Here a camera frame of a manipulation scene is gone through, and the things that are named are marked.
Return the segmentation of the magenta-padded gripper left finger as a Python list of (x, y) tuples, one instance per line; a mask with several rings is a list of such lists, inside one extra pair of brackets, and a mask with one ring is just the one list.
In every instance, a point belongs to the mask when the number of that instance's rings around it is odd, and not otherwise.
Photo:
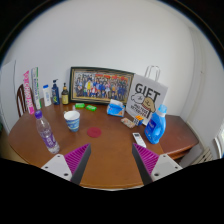
[(79, 185), (90, 155), (91, 145), (85, 144), (66, 155), (56, 154), (42, 169)]

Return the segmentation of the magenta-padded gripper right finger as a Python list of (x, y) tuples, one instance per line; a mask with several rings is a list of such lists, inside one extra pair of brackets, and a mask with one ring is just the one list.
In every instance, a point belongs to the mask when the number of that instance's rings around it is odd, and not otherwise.
[(167, 154), (158, 155), (136, 143), (132, 145), (132, 154), (144, 185), (182, 169), (182, 167)]

